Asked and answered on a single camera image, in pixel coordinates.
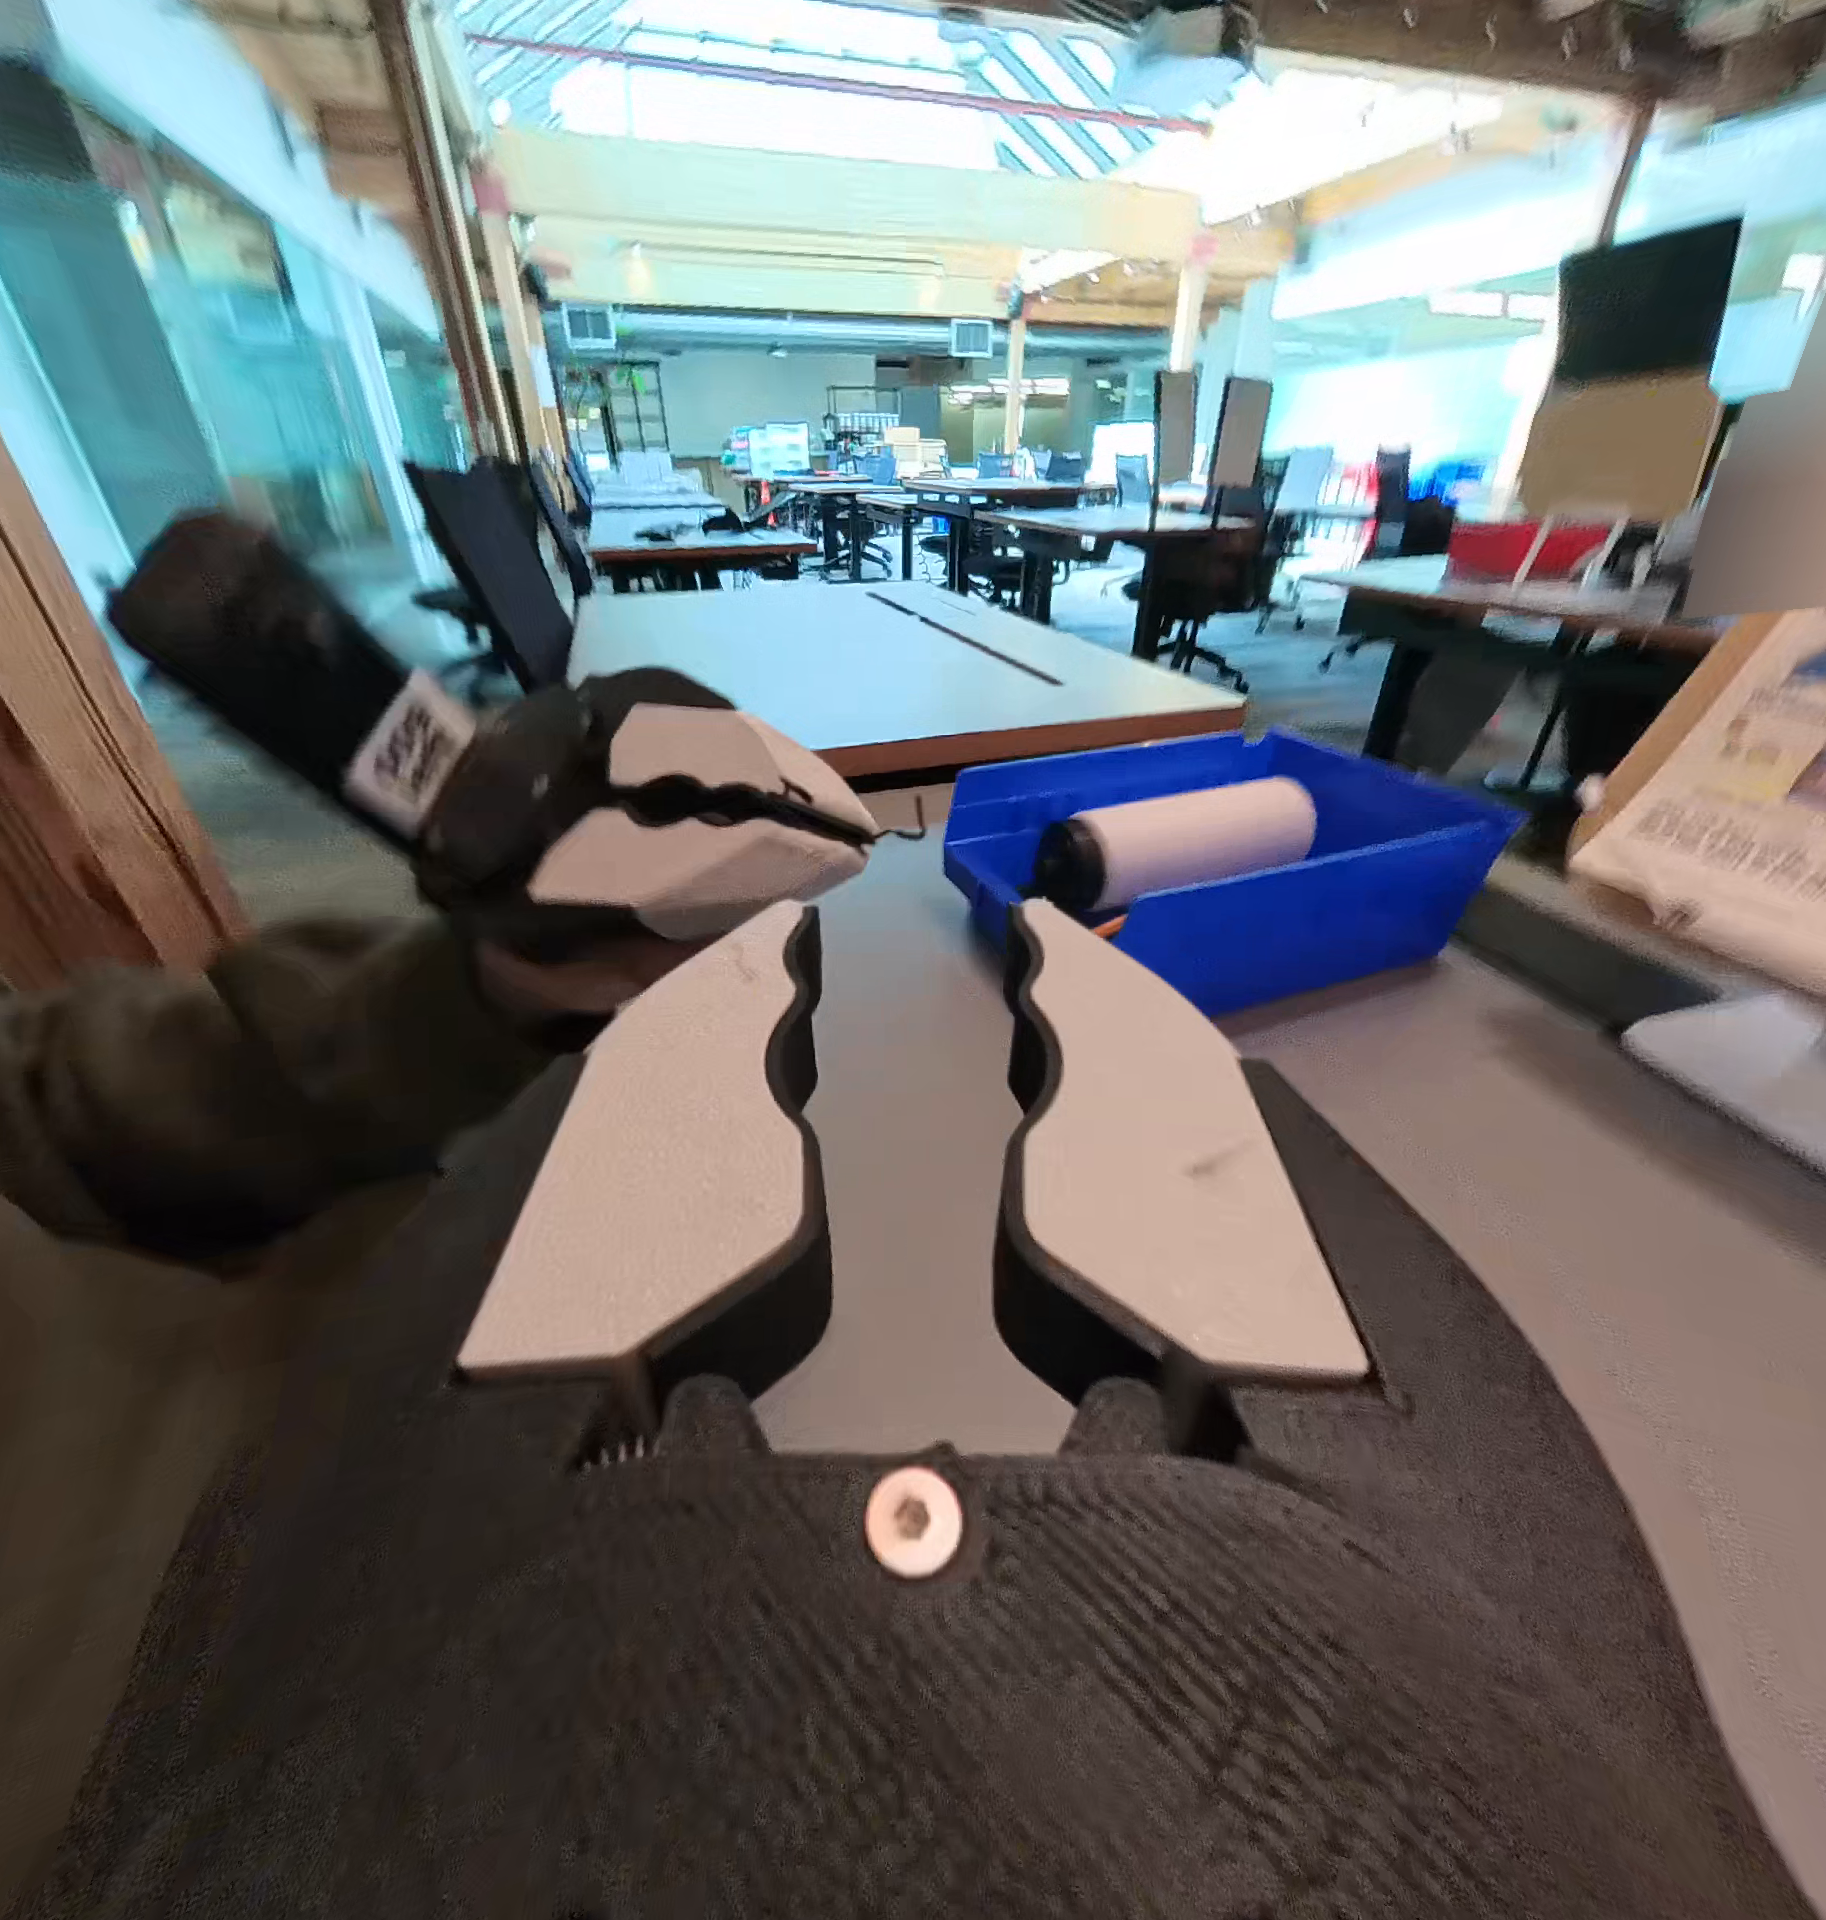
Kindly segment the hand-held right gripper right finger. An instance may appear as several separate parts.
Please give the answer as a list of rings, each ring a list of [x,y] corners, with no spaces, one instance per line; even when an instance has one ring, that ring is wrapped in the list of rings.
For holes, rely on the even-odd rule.
[[[1045,901],[1011,911],[996,1331],[1069,1406],[1344,1390],[1372,1358],[1243,1056],[1186,996]]]

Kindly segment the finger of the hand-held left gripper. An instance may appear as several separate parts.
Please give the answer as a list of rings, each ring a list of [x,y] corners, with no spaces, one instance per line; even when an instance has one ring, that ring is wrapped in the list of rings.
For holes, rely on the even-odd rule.
[[[686,781],[703,792],[744,789],[830,830],[871,834],[877,818],[819,754],[736,708],[637,706],[613,730],[606,769],[619,791]]]
[[[861,804],[803,825],[765,816],[645,825],[598,807],[545,851],[526,896],[625,911],[662,939],[694,943],[777,902],[825,898],[866,871],[869,848],[871,814]]]

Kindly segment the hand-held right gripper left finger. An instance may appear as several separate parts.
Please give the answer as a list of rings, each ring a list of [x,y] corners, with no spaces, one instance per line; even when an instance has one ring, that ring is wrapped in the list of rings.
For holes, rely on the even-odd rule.
[[[780,902],[589,1046],[456,1355],[464,1381],[768,1392],[830,1327],[819,911]]]

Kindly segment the person's left forearm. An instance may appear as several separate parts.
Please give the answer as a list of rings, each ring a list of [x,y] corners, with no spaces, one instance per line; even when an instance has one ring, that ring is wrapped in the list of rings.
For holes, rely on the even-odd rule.
[[[435,1171],[593,1031],[430,915],[276,924],[200,972],[0,975],[0,1246],[264,1242]]]

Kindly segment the person's left hand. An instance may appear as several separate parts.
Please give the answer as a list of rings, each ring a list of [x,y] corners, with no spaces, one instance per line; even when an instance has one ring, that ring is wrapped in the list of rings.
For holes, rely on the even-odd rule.
[[[479,992],[533,1043],[589,1043],[617,1014],[696,958],[706,941],[654,931],[470,932]]]

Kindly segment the white office table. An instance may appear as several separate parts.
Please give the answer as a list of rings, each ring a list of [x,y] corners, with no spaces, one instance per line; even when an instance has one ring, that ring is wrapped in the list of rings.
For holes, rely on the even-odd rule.
[[[854,784],[1240,733],[1240,694],[933,586],[751,586],[583,603],[567,676],[718,691]]]

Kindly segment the black office chair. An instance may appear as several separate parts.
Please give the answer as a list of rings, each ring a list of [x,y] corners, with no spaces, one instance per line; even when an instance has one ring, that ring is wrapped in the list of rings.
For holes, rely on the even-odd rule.
[[[522,691],[567,679],[572,615],[539,558],[537,528],[495,460],[466,470],[407,460],[402,475],[446,559],[464,624]]]

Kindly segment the blue plastic bin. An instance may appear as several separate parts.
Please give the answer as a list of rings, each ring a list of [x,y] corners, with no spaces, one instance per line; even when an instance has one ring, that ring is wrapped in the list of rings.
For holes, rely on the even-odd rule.
[[[1213,733],[967,769],[943,871],[972,928],[1003,949],[1048,825],[1263,777],[1309,791],[1318,827],[1303,859],[1141,898],[1122,915],[1068,912],[1210,1015],[1433,961],[1523,822],[1485,792],[1292,733]]]

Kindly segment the white roll with black end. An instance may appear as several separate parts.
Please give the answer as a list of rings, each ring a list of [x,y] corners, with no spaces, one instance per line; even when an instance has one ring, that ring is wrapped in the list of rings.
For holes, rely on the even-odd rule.
[[[1316,827],[1309,791],[1290,777],[1083,807],[1044,830],[1024,896],[1072,915],[1122,915],[1141,898],[1290,865]]]

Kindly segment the dark office desk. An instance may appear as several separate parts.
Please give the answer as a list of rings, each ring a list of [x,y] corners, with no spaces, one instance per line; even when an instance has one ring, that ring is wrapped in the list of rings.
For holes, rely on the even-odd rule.
[[[1264,541],[1259,520],[1186,510],[986,510],[978,518],[1018,541],[1018,610],[1042,626],[1049,624],[1056,564],[1087,552],[1103,559],[1117,544],[1137,551],[1132,656],[1141,663],[1169,650],[1167,626],[1213,618],[1205,605],[1209,579],[1226,575],[1235,586],[1247,586]]]

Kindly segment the white flat sign base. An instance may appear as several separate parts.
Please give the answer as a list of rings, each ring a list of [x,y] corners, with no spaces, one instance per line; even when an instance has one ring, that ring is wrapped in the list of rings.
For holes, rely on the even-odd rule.
[[[1619,1051],[1826,1179],[1826,1011],[1754,992],[1633,1021]]]

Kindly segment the office desk with black legs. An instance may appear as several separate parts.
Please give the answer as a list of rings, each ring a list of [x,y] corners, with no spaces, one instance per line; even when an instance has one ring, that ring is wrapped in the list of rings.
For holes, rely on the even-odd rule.
[[[1566,686],[1584,676],[1619,672],[1640,660],[1701,660],[1724,635],[1728,620],[1657,615],[1628,591],[1572,582],[1494,582],[1455,576],[1444,558],[1407,558],[1344,570],[1309,570],[1303,594],[1332,589],[1342,597],[1337,631],[1346,642],[1386,645],[1391,658],[1362,738],[1362,754],[1392,760],[1433,656],[1502,663],[1515,676],[1549,676],[1549,713],[1515,774],[1490,771],[1485,786],[1506,800],[1540,800],[1559,777],[1543,760],[1569,703]]]

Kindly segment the printed instruction board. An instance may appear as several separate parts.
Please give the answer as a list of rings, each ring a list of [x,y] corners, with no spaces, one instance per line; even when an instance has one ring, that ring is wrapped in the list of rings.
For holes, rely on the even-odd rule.
[[[1569,872],[1826,1005],[1826,609],[1716,639],[1577,820]]]

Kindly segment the red desk divider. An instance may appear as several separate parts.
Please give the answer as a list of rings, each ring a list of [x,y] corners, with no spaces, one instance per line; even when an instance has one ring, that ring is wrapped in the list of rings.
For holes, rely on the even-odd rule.
[[[1590,513],[1509,520],[1457,520],[1449,535],[1447,582],[1572,586],[1628,589],[1668,532],[1663,520]]]

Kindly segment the black and cardboard panel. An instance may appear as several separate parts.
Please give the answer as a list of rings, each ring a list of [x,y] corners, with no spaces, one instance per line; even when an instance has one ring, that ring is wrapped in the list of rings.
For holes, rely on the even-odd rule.
[[[1724,406],[1712,364],[1742,221],[1569,256],[1520,460],[1526,516],[1663,522],[1692,505]]]

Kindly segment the wooden post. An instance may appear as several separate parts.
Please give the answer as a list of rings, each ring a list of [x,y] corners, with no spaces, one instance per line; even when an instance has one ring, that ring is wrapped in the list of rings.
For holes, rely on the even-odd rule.
[[[0,437],[0,972],[202,969],[246,931]]]

